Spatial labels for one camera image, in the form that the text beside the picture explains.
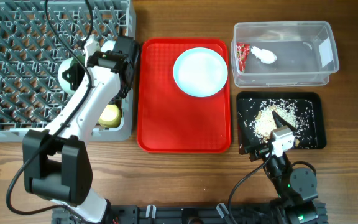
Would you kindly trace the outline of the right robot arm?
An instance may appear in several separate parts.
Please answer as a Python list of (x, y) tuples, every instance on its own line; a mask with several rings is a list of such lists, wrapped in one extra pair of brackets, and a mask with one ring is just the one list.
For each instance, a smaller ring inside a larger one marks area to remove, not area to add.
[(304, 161), (291, 163), (286, 152), (295, 147), (296, 130), (275, 110), (272, 117), (277, 125), (263, 143), (246, 146), (242, 154), (250, 161), (262, 160), (260, 166), (273, 183), (278, 199), (272, 213), (281, 223), (313, 223), (319, 218), (314, 199), (318, 198), (316, 169)]

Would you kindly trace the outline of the large light blue plate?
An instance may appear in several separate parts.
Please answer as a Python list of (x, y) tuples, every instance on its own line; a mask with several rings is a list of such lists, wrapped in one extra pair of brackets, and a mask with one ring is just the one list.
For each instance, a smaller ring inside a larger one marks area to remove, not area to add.
[(197, 98), (213, 96), (227, 83), (228, 69), (223, 57), (206, 47), (184, 51), (173, 65), (173, 79), (181, 91)]

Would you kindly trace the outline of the yellow plastic cup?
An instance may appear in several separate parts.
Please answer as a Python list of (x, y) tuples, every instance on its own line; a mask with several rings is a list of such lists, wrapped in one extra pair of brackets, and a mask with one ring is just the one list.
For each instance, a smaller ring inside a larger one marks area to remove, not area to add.
[(105, 128), (117, 128), (121, 123), (121, 116), (122, 113), (117, 105), (107, 105), (98, 123)]

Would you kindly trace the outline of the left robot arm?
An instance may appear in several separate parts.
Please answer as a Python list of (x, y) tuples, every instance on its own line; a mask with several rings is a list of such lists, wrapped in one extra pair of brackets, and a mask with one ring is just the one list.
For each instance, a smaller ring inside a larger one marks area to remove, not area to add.
[(20, 173), (26, 192), (85, 223), (114, 223), (111, 203), (91, 187), (86, 145), (107, 105), (131, 90), (138, 57), (139, 43), (132, 37), (119, 36), (103, 46), (91, 37), (83, 61), (61, 64), (61, 74), (83, 69), (85, 75), (63, 111), (45, 129), (31, 129), (24, 136)]

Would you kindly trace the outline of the food scraps and rice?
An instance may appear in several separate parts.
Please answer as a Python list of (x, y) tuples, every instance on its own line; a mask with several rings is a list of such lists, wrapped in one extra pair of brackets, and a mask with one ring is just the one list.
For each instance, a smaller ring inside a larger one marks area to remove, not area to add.
[(303, 99), (245, 99), (240, 103), (244, 110), (243, 133), (251, 144), (270, 139), (274, 129), (281, 126), (293, 127), (296, 148), (316, 147), (313, 104)]

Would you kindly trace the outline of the green plastic bowl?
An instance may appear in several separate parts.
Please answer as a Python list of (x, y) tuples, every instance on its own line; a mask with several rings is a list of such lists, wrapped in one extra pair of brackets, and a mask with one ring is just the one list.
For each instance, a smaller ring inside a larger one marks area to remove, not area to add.
[(73, 95), (78, 89), (85, 70), (73, 57), (64, 60), (58, 69), (58, 82), (61, 89), (69, 94)]

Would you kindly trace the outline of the light blue bowl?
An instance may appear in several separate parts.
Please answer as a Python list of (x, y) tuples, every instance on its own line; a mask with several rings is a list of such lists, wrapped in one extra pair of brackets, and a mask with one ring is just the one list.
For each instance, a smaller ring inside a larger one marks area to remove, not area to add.
[(102, 47), (101, 47), (101, 51), (102, 52), (107, 52), (107, 51), (112, 51), (114, 49), (116, 41), (115, 40), (109, 40), (106, 41)]

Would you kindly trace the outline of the white tissue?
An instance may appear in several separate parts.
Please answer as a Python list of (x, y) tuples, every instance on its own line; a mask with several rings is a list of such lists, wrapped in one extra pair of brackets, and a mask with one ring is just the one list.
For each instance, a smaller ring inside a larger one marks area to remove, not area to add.
[(273, 64), (277, 60), (277, 56), (272, 51), (260, 49), (256, 46), (252, 46), (250, 51), (264, 64)]

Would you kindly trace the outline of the red snack wrapper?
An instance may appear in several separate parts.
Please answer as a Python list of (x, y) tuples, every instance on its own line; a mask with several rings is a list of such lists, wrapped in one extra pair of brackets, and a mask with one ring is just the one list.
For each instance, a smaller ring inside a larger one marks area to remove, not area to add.
[(237, 64), (240, 72), (246, 69), (246, 60), (250, 52), (250, 45), (246, 43), (237, 43)]

